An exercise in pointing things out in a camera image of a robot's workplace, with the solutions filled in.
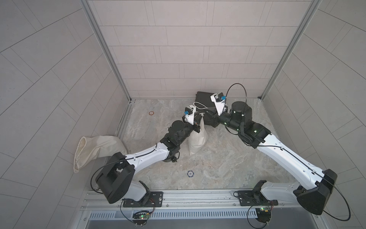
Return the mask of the white cloth soil bag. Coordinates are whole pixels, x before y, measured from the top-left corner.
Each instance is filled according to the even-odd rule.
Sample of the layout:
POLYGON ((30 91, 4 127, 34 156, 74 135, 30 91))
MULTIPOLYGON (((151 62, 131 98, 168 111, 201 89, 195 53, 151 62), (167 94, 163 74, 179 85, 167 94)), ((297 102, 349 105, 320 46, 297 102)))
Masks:
POLYGON ((205 130, 204 119, 200 121, 200 132, 193 131, 188 137, 189 154, 197 154, 208 141, 208 133, 205 130))

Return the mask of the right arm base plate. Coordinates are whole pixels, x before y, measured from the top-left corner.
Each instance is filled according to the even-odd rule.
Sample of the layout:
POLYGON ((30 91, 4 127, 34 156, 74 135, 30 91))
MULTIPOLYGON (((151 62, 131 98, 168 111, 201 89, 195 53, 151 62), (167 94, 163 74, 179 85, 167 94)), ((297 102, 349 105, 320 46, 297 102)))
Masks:
POLYGON ((261 193, 266 180, 260 180, 251 190, 235 191, 233 196, 239 199, 240 206, 278 206, 277 200, 268 200, 261 193))

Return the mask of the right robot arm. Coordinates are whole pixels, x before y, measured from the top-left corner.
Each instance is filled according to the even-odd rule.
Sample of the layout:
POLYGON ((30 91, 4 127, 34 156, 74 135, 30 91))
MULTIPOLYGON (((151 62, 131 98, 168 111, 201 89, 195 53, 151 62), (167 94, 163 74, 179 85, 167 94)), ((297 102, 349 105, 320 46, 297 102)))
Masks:
POLYGON ((322 170, 307 162, 285 146, 269 129, 254 122, 252 109, 245 102, 234 102, 230 110, 223 101, 209 102, 204 117, 208 125, 216 127, 222 124, 234 130, 234 134, 245 145, 266 154, 296 179, 294 183, 259 181, 253 189, 258 201, 294 202, 312 214, 323 213, 337 179, 334 171, 322 170))

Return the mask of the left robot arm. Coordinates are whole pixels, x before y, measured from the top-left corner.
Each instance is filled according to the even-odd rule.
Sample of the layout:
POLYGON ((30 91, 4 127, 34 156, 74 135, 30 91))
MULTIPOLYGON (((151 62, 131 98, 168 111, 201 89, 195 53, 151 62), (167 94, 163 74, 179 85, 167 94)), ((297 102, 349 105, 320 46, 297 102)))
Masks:
POLYGON ((151 191, 141 181, 133 181, 135 174, 159 162, 176 162, 180 145, 195 131, 200 132, 202 115, 196 113, 193 122, 186 118, 176 120, 168 128, 168 133, 155 146, 134 154, 117 152, 100 168, 95 182, 110 204, 129 199, 144 206, 149 202, 151 191))

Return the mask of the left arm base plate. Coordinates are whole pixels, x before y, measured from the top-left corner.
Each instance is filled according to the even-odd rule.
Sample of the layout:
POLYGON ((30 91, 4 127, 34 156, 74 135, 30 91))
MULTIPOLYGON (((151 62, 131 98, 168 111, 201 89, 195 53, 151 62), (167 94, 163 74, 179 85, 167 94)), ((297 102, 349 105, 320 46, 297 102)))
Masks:
POLYGON ((162 191, 151 191, 140 200, 125 199, 123 202, 124 208, 152 208, 161 207, 164 193, 162 191))

